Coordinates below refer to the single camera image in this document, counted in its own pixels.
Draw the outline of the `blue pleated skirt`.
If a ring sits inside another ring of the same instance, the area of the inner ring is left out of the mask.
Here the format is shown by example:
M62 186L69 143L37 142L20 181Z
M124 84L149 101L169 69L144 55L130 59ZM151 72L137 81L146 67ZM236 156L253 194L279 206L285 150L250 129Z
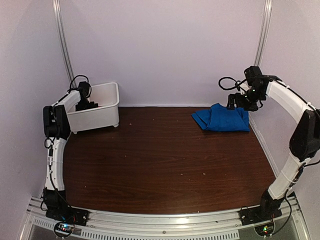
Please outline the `blue pleated skirt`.
M231 110L216 103L208 109L192 113L191 116L204 131L250 132L249 113L241 107Z

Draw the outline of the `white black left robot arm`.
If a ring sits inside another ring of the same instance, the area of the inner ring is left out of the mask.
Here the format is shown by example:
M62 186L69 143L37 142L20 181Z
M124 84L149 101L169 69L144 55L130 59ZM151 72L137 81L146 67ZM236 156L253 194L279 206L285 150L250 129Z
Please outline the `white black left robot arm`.
M43 108L44 147L47 149L44 198L48 198L49 194L57 194L62 197L65 190L63 155L71 134L67 113L73 107L78 111L98 107L97 103L89 101L91 93L92 87L89 81L81 81L76 87L70 86L62 98Z

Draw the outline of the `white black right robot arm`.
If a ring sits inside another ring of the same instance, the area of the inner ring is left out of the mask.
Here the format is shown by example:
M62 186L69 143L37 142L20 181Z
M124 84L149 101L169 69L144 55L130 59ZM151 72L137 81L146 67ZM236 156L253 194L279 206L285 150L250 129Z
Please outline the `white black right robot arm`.
M244 80L237 81L228 96L227 108L236 107L255 112L266 99L279 104L292 119L292 134L288 138L288 158L274 182L266 190L266 199L280 201L298 180L304 167L320 150L320 111L303 99L275 75L265 75L258 66L244 70Z

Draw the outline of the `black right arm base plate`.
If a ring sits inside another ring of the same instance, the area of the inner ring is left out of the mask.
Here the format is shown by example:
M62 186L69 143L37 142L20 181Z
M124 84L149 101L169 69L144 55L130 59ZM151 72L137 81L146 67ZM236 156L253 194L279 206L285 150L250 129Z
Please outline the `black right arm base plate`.
M277 201L262 200L261 204L255 207L243 206L238 211L241 224L246 226L281 217L280 205Z

